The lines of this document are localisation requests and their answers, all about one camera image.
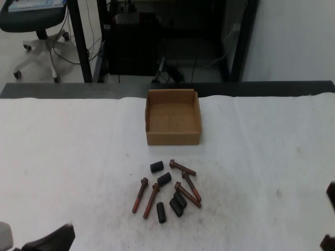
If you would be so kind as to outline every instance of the white wall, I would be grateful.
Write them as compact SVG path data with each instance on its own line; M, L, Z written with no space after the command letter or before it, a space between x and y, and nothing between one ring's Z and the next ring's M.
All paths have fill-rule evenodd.
M243 81L333 80L335 1L260 0Z

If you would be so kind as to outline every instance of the open cardboard box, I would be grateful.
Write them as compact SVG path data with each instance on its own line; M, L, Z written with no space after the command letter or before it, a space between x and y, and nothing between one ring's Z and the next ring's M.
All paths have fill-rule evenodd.
M193 89L150 90L148 145L198 145L202 132L198 93Z

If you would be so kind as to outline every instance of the chair wheel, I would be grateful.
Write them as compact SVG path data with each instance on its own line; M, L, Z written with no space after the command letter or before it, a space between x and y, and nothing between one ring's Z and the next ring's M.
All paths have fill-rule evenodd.
M23 47L24 47L27 51L31 51L31 46L24 44Z
M16 79L20 79L20 78L22 78L21 71L14 72L14 77L15 77Z
M65 41L69 41L69 40L70 40L70 35L69 35L69 33L68 33L68 32L65 32L65 33L63 34L63 38L65 39Z
M60 82L61 82L61 77L60 77L59 75L57 75L57 77L54 77L54 78L53 78L53 81L54 81L55 83L60 83Z

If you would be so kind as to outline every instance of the rubber bushing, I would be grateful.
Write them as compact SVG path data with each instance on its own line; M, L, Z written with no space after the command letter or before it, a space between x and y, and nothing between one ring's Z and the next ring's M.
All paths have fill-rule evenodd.
M159 161L159 162L156 162L156 163L153 163L150 165L150 170L152 173L156 173L158 171L161 171L164 169L164 165L163 165L163 162L162 161Z
M166 173L163 176L159 177L157 179L157 183L160 187L164 186L165 184L169 183L171 181L171 174L170 173Z
M179 205L178 201L175 198L170 200L170 206L172 207L173 211L176 213L178 217L182 216L184 210Z
M185 200L185 198L182 196L182 194L180 192L175 192L173 197L175 198L175 200L179 203L179 205L181 206L182 209L185 209L187 206L187 201Z
M158 202L156 208L157 208L158 221L159 223L162 224L166 221L164 204L162 202Z

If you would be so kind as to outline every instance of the bolt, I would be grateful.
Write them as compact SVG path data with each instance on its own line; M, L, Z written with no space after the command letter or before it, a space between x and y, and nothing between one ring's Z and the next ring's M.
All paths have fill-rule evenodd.
M181 170L181 171L185 171L185 172L187 172L187 173L189 173L189 174L191 174L191 175L193 175L193 176L196 176L196 175L197 175L197 173L196 173L195 171L193 171L193 170L191 170L191 169L188 169L188 168L186 168L185 166L182 166L182 165L176 163L176 162L174 161L174 159L170 160L170 166L171 166L171 168L174 168L174 167L175 167L175 168L177 168L177 169L179 169L179 170Z
M136 213L136 211L137 211L137 208L138 208L138 205L140 204L140 201L141 201L142 195L144 193L144 190L148 186L148 179L147 178L143 178L141 180L141 183L142 183L142 186L140 188L140 191L138 192L138 195L137 195L134 207L132 208L132 212L133 213Z
M199 201L197 201L196 198L194 198L188 191L186 191L185 188L183 188L181 186L181 183L180 182L176 182L176 185L174 185L174 188L181 192L187 199L189 199L191 202L193 202L194 205L196 205L197 207L201 208L201 204Z
M197 189L196 189L195 186L193 185L193 182L192 182L191 179L189 178L188 173L185 172L185 171L183 171L183 172L182 172L182 177L183 177L184 179L186 179L187 183L189 184L189 187L191 188L192 192L193 192L194 195L195 195L195 198L197 198L197 200L198 200L199 202L201 202L201 197L200 197L200 195L199 195Z
M146 211L144 212L144 215L143 215L143 218L145 218L145 219L148 218L151 207L153 205L153 201L155 200L156 194L159 192L159 185L157 183L153 184L152 188L153 188L153 191L152 191L151 197L149 199Z

